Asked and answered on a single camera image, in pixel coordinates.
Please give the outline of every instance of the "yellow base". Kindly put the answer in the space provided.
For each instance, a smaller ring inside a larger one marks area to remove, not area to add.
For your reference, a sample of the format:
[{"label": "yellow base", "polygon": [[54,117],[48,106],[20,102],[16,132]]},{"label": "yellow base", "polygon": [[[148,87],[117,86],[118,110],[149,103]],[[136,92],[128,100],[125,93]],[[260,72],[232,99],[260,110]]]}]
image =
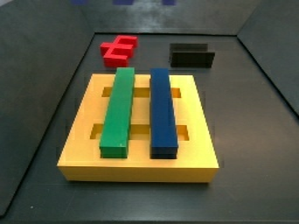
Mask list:
[{"label": "yellow base", "polygon": [[98,137],[113,74],[92,74],[57,166],[66,180],[210,182],[218,163],[190,75],[170,75],[177,159],[149,158],[149,75],[134,77],[128,157],[100,158]]}]

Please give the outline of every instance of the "black piece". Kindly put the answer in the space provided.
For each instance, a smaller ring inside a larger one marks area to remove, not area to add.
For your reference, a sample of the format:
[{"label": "black piece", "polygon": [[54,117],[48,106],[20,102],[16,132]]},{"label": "black piece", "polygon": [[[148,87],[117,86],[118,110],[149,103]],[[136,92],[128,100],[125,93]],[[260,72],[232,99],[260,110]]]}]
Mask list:
[{"label": "black piece", "polygon": [[170,44],[170,67],[210,67],[214,52],[208,44]]}]

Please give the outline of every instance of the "toy block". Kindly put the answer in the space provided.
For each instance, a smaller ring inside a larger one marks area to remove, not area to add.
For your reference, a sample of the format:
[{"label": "toy block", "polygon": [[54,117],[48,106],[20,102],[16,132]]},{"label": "toy block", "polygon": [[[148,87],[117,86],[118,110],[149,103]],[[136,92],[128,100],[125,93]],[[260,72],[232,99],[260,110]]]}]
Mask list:
[{"label": "toy block", "polygon": [[114,5],[132,5],[134,0],[113,0]]},{"label": "toy block", "polygon": [[176,159],[149,158],[149,79],[149,74],[134,75],[126,159],[102,158],[98,139],[114,75],[90,75],[57,163],[66,180],[176,183],[212,181],[218,163],[190,75],[169,75],[178,137]]},{"label": "toy block", "polygon": [[150,158],[176,158],[177,134],[166,68],[150,69]]},{"label": "toy block", "polygon": [[214,52],[206,44],[170,44],[170,67],[210,67]]},{"label": "toy block", "polygon": [[105,67],[126,67],[128,59],[133,57],[137,38],[118,35],[113,43],[101,43],[98,50]]},{"label": "toy block", "polygon": [[174,5],[174,0],[162,0],[162,5]]},{"label": "toy block", "polygon": [[98,141],[102,158],[126,158],[134,88],[134,69],[118,67]]}]

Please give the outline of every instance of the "yellow block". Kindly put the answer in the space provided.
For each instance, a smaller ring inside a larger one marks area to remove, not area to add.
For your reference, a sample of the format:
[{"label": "yellow block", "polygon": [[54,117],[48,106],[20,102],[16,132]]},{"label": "yellow block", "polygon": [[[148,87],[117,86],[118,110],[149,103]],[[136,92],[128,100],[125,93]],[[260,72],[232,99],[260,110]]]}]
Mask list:
[{"label": "yellow block", "polygon": [[113,74],[92,74],[57,166],[66,180],[208,183],[218,169],[193,78],[170,75],[177,159],[149,158],[149,75],[134,76],[126,158],[101,158],[98,137]]}]

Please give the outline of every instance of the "green bar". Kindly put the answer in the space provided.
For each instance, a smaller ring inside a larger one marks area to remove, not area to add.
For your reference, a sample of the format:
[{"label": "green bar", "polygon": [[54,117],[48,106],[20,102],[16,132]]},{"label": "green bar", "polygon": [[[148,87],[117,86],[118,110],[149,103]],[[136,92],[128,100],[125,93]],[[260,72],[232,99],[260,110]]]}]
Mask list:
[{"label": "green bar", "polygon": [[98,141],[102,158],[126,158],[133,92],[134,69],[132,67],[120,67],[116,69],[116,78]]}]

